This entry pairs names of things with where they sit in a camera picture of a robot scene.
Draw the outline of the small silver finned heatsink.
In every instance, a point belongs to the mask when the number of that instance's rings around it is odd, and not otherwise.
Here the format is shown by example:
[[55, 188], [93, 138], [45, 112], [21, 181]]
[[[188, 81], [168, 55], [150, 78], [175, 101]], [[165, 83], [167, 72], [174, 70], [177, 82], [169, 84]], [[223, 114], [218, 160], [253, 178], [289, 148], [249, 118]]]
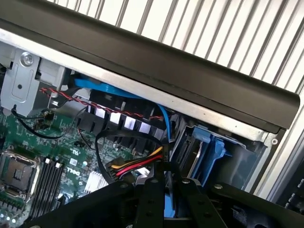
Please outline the small silver finned heatsink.
[[106, 180], [104, 179], [102, 174], [100, 174], [96, 171], [92, 171], [89, 174], [84, 192], [86, 194], [90, 194], [90, 193], [92, 193], [96, 190], [99, 190], [99, 189], [107, 186], [107, 185], [108, 185], [108, 183], [106, 182]]

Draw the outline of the black RAM slot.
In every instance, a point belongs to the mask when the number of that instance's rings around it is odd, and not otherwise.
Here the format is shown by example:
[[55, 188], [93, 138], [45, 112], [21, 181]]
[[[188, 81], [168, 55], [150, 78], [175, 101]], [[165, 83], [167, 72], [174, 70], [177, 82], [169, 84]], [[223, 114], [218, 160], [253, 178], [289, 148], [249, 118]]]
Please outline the black RAM slot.
[[54, 198], [54, 181], [56, 180], [56, 167], [53, 161], [46, 164], [44, 178], [39, 194], [37, 217], [47, 213], [51, 209]]
[[62, 172], [64, 165], [62, 163], [56, 162], [54, 168], [52, 169], [50, 185], [49, 185], [49, 196], [48, 196], [48, 209], [52, 210], [53, 204], [56, 201], [56, 195], [58, 192]]
[[46, 158], [43, 162], [43, 166], [42, 166], [42, 169], [41, 169], [41, 174], [39, 176], [39, 180], [38, 180], [38, 183], [37, 183], [37, 189], [36, 189], [35, 196], [34, 196], [34, 199], [32, 201], [31, 210], [30, 210], [30, 215], [33, 216], [33, 217], [37, 217], [39, 194], [41, 192], [40, 189], [41, 189], [43, 178], [44, 178], [43, 176], [44, 176], [44, 173], [45, 173], [46, 164], [49, 164], [50, 161], [51, 160], [49, 158]]
[[47, 213], [51, 209], [52, 202], [55, 197], [56, 189], [58, 186], [58, 181], [60, 179], [60, 171], [61, 171], [61, 164], [55, 162], [52, 166], [49, 167], [47, 170], [46, 175], [46, 183], [44, 187], [44, 196], [43, 196], [43, 205], [42, 205], [42, 212]]

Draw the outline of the green motherboard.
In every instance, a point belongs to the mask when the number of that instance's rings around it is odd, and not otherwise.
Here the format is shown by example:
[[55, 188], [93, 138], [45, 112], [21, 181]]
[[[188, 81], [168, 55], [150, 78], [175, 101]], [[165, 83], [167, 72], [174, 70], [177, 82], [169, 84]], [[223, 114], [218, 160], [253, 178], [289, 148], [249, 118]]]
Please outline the green motherboard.
[[[106, 166], [112, 161], [123, 162], [147, 154], [147, 151], [138, 154], [135, 150], [118, 146], [106, 138], [96, 140], [95, 136], [93, 149], [87, 146], [76, 147], [74, 143], [80, 139], [76, 125], [79, 117], [80, 115], [73, 119], [46, 111], [41, 113], [38, 119], [20, 123], [16, 117], [0, 112], [0, 153], [13, 150], [22, 156], [38, 159], [39, 176], [46, 158], [64, 165], [52, 210], [87, 195], [84, 190], [90, 172], [100, 173], [96, 149], [99, 149], [102, 163]], [[30, 215], [30, 210], [39, 176], [34, 193], [27, 200], [0, 192], [0, 228], [18, 228], [26, 220], [36, 218]]]

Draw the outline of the silver CPU socket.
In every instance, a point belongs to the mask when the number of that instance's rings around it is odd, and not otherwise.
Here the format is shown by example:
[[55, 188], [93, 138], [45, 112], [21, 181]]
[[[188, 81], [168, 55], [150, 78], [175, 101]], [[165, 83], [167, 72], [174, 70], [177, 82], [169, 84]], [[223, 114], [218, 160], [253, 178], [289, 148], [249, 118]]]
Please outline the silver CPU socket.
[[6, 150], [0, 153], [0, 192], [27, 200], [32, 196], [40, 172], [38, 159]]

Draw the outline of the black fan shroud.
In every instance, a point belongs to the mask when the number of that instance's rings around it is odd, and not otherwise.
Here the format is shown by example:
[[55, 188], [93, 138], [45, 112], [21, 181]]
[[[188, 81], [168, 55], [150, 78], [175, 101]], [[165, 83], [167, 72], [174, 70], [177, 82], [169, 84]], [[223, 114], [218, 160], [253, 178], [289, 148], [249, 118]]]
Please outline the black fan shroud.
[[138, 154], [151, 151], [156, 144], [146, 137], [136, 139], [136, 134], [144, 133], [164, 143], [170, 138], [170, 114], [161, 105], [97, 90], [91, 91], [89, 103], [76, 123], [80, 136], [74, 143], [76, 147], [93, 149], [93, 137], [101, 131], [106, 131], [108, 141]]

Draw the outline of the black and silver PC case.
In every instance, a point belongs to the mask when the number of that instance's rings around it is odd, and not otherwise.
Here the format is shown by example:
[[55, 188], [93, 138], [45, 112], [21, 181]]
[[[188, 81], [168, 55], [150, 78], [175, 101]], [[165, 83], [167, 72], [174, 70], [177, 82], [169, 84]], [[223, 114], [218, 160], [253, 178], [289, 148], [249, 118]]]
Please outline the black and silver PC case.
[[106, 166], [95, 150], [108, 185], [142, 184], [155, 165], [163, 166], [163, 228], [175, 219], [167, 173], [195, 179], [190, 175], [200, 141], [194, 128], [220, 135], [227, 151], [202, 187], [224, 183], [254, 195], [300, 106], [295, 93], [62, 7], [56, 0], [0, 0], [0, 94], [17, 48], [40, 57], [35, 78], [42, 103], [36, 115], [25, 117], [3, 108], [0, 99], [0, 112], [20, 123], [46, 111], [76, 119], [88, 109], [92, 90], [142, 98], [170, 114], [167, 143], [136, 134], [136, 139], [146, 137], [156, 144], [141, 158]]

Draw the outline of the blue disk bay bracket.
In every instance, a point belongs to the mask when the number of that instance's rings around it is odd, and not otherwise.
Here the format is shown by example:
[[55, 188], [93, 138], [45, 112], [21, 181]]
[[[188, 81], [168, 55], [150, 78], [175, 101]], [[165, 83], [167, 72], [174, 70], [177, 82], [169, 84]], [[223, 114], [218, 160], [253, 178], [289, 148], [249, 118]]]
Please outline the blue disk bay bracket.
[[227, 151], [224, 139], [207, 129], [196, 127], [193, 130], [193, 136], [200, 141], [200, 146], [190, 177], [197, 179], [204, 186], [216, 160], [221, 159]]

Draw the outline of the silver metal bracket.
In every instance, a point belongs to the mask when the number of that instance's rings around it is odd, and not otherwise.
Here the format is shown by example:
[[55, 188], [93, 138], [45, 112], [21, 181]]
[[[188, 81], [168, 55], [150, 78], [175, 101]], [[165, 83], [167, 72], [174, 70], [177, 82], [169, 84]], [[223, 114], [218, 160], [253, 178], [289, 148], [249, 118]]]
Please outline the silver metal bracket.
[[34, 116], [42, 107], [37, 93], [40, 82], [35, 78], [40, 57], [22, 49], [16, 49], [11, 69], [6, 71], [1, 89], [1, 106], [15, 109], [22, 116]]

